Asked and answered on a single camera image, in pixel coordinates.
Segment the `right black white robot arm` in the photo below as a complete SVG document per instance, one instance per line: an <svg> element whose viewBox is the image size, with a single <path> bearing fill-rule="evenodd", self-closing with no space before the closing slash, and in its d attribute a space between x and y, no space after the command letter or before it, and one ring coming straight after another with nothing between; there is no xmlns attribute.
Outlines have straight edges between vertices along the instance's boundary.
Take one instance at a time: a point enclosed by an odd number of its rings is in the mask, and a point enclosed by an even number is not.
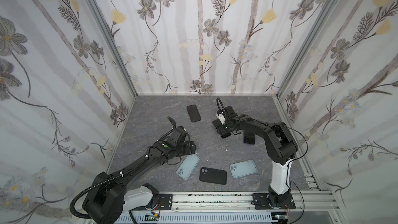
<svg viewBox="0 0 398 224"><path fill-rule="evenodd" d="M218 109L216 116L217 120L213 124L222 138L242 131L264 140L266 152L273 162L268 205L274 209L286 206L291 197L290 166L298 151L298 145L286 124L267 123L245 114L238 115L231 106Z"/></svg>

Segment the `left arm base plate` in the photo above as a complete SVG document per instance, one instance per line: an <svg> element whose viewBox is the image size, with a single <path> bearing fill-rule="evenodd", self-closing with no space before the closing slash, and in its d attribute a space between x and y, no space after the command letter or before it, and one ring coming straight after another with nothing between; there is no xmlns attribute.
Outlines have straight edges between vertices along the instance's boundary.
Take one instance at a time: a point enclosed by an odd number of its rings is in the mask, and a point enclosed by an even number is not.
<svg viewBox="0 0 398 224"><path fill-rule="evenodd" d="M155 196L155 205L153 210L170 211L173 204L172 194L159 194Z"/></svg>

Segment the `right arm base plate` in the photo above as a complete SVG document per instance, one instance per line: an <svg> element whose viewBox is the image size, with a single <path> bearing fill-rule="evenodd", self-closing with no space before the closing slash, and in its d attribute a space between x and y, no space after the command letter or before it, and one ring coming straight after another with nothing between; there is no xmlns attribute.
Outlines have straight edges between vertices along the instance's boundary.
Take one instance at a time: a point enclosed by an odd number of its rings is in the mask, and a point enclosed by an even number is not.
<svg viewBox="0 0 398 224"><path fill-rule="evenodd" d="M290 193L283 195L271 194L253 194L252 205L255 209L270 209L270 210L288 210L296 209L295 202Z"/></svg>

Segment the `pale blue phone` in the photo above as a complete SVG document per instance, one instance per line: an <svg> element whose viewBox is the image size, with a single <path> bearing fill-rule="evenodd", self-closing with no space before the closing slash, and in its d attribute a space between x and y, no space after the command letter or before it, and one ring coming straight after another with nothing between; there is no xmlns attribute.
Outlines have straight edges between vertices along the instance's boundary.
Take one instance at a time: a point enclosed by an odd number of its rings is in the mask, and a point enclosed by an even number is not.
<svg viewBox="0 0 398 224"><path fill-rule="evenodd" d="M229 165L233 178L241 178L258 173L258 168L253 160L247 160Z"/></svg>
<svg viewBox="0 0 398 224"><path fill-rule="evenodd" d="M185 160L182 162L180 167L177 169L176 174L184 180L188 180L188 178L193 173L197 164L200 161L200 157L196 154L188 155Z"/></svg>

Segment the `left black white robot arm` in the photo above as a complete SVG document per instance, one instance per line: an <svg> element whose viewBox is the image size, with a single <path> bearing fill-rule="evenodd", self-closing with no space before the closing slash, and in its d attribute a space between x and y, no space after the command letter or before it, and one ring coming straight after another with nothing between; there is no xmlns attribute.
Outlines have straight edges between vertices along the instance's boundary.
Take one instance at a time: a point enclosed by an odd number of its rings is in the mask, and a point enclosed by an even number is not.
<svg viewBox="0 0 398 224"><path fill-rule="evenodd" d="M123 169L100 173L92 185L75 196L69 210L73 216L97 224L113 224L127 206L129 187L147 172L176 157L195 154L197 146L183 127L174 127L147 147L146 153Z"/></svg>

